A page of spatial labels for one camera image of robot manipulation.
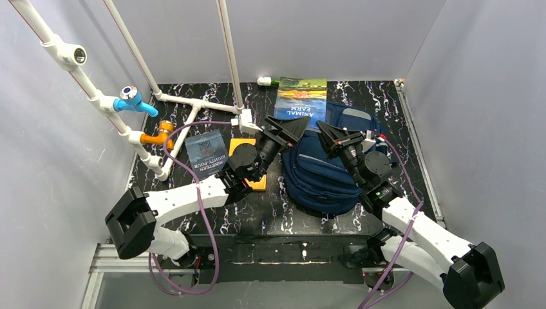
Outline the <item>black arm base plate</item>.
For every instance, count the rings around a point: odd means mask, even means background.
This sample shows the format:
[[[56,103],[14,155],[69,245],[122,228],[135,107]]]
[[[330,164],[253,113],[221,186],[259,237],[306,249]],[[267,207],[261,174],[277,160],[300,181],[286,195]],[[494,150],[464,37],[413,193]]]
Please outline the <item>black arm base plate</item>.
[[[194,247],[181,261],[159,256],[166,270],[197,272],[199,283],[217,282],[340,281],[362,284],[365,277],[386,268],[364,255],[365,235],[217,235],[219,257],[205,235],[193,235]]]

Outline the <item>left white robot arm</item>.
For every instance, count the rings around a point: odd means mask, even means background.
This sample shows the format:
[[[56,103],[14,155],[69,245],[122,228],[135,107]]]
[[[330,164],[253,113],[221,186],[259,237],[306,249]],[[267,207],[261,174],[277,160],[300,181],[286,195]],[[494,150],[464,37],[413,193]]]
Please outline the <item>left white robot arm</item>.
[[[164,224],[242,200],[253,191],[249,183],[266,175],[276,155],[299,142],[311,118],[280,120],[267,116],[265,121],[271,128],[256,133],[255,144],[238,145],[221,171],[204,180],[163,191],[129,188],[105,218],[118,257],[127,260],[148,252],[181,261],[196,250],[182,232],[167,229]]]

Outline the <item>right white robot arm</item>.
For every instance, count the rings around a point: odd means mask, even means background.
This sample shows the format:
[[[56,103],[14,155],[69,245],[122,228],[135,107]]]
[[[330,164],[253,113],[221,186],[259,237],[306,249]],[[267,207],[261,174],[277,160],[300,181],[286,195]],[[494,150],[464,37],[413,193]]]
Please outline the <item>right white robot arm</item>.
[[[387,267],[375,292],[394,265],[400,265],[439,288],[453,308],[484,308],[505,290],[496,252],[488,244],[459,238],[427,217],[390,182],[391,162],[371,151],[372,131],[349,131],[317,123],[328,158],[340,158],[362,190],[364,208],[388,228],[367,241],[370,257]]]

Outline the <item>navy blue backpack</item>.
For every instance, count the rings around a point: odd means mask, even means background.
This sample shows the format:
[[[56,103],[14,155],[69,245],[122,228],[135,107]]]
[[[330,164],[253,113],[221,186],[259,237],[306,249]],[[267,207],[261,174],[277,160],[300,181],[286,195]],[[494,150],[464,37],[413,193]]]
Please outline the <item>navy blue backpack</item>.
[[[386,132],[367,110],[334,102],[326,103],[325,122],[349,130]],[[340,158],[326,157],[318,133],[318,129],[307,129],[294,148],[281,154],[287,194],[306,209],[344,214],[359,203],[361,189]]]

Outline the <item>blue orange paperback book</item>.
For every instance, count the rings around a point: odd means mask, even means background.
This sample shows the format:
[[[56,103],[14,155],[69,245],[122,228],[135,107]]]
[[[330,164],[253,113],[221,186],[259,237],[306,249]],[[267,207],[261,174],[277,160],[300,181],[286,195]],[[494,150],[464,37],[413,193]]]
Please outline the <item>blue orange paperback book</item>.
[[[309,129],[318,130],[317,121],[326,117],[327,79],[281,77],[274,106],[274,118],[290,120],[310,117]]]

